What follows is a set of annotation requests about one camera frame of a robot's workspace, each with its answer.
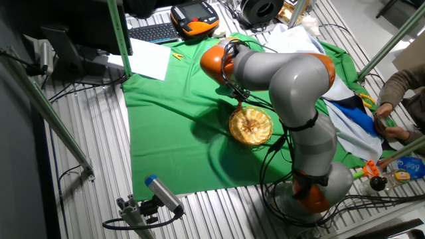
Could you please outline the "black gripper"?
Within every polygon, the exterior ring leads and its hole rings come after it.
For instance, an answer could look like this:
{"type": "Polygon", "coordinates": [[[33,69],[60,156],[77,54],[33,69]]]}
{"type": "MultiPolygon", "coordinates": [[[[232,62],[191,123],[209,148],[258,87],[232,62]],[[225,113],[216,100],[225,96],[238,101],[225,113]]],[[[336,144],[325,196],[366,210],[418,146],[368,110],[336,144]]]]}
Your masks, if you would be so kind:
{"type": "Polygon", "coordinates": [[[239,102],[245,102],[250,97],[250,91],[238,87],[233,88],[233,98],[239,102]]]}

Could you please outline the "bystander right hand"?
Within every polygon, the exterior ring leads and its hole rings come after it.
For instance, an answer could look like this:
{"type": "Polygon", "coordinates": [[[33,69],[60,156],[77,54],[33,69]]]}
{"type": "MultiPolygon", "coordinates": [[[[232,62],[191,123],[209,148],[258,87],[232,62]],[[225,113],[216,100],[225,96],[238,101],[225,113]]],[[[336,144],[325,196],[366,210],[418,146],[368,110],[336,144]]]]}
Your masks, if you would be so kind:
{"type": "Polygon", "coordinates": [[[384,103],[375,111],[377,116],[387,118],[393,111],[394,106],[391,103],[384,103]]]}

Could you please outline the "bystander left hand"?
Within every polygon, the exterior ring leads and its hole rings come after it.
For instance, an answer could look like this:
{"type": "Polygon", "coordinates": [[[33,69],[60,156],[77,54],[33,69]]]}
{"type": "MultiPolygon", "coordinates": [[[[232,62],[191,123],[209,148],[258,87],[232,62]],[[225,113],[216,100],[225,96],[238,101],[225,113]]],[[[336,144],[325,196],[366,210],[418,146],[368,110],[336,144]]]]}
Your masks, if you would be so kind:
{"type": "Polygon", "coordinates": [[[391,138],[399,139],[401,141],[406,141],[410,137],[410,132],[398,126],[386,127],[383,131],[383,135],[385,137],[391,137],[391,138]]]}

